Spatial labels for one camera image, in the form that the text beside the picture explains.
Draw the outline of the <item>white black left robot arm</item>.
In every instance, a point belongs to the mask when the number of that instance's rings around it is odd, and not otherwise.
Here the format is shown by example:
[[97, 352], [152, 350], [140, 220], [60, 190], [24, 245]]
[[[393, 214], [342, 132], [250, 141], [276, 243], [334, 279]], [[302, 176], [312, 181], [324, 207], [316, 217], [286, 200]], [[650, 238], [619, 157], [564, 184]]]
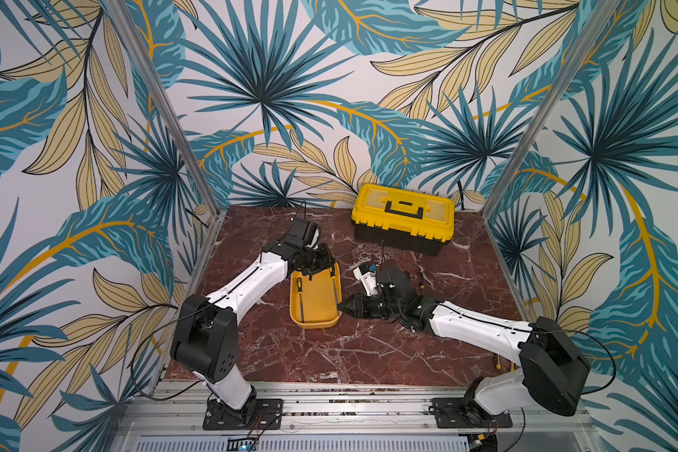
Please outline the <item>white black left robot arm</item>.
[[319, 238], [316, 223], [294, 218], [288, 231], [263, 247], [237, 277], [209, 295], [188, 297], [181, 306], [171, 359], [197, 376], [242, 423], [256, 411], [256, 391], [237, 367], [238, 326], [265, 293], [293, 272], [313, 277], [334, 265], [329, 246]]

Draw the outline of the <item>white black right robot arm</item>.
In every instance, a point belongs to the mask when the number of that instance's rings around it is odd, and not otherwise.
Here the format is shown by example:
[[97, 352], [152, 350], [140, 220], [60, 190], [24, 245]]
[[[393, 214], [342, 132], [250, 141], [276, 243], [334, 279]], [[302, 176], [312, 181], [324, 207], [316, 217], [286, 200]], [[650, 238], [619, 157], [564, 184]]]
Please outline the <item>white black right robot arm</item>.
[[496, 318], [422, 295], [396, 267], [360, 265], [353, 273], [363, 291], [339, 303], [340, 312], [356, 319], [395, 318], [408, 330], [483, 348], [517, 366], [473, 381], [459, 407], [471, 422], [527, 406], [561, 416], [576, 414], [591, 365], [554, 320]]

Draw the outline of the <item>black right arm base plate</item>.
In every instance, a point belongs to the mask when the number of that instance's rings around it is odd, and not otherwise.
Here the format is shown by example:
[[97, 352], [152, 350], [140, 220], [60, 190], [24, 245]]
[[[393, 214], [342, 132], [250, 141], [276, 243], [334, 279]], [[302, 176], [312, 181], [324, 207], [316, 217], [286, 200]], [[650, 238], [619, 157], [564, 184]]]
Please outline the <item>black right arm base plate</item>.
[[491, 415], [476, 402], [463, 397], [439, 397], [431, 399], [428, 408], [438, 429], [508, 429], [513, 426], [509, 414]]

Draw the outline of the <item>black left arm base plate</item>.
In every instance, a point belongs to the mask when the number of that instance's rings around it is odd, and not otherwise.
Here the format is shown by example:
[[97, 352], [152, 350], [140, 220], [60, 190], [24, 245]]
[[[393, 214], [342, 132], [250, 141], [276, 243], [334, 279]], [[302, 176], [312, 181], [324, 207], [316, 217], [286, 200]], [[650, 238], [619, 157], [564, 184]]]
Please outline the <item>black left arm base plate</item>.
[[207, 402], [204, 431], [276, 431], [284, 413], [282, 399], [249, 399], [241, 410], [234, 410], [218, 399]]

